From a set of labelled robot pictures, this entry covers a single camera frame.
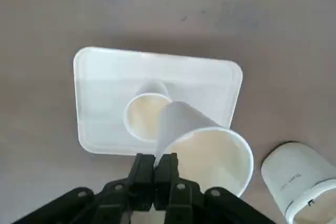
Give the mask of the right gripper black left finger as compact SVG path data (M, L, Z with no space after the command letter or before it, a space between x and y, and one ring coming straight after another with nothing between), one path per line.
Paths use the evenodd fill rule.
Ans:
M137 154L128 177L95 194L77 187L16 223L130 223L134 211L149 211L154 199L154 155Z

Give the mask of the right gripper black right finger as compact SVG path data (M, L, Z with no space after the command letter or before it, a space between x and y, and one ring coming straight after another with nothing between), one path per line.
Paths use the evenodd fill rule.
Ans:
M273 223L222 187L201 192L178 171L176 153L164 154L155 168L155 209L165 211L164 223Z

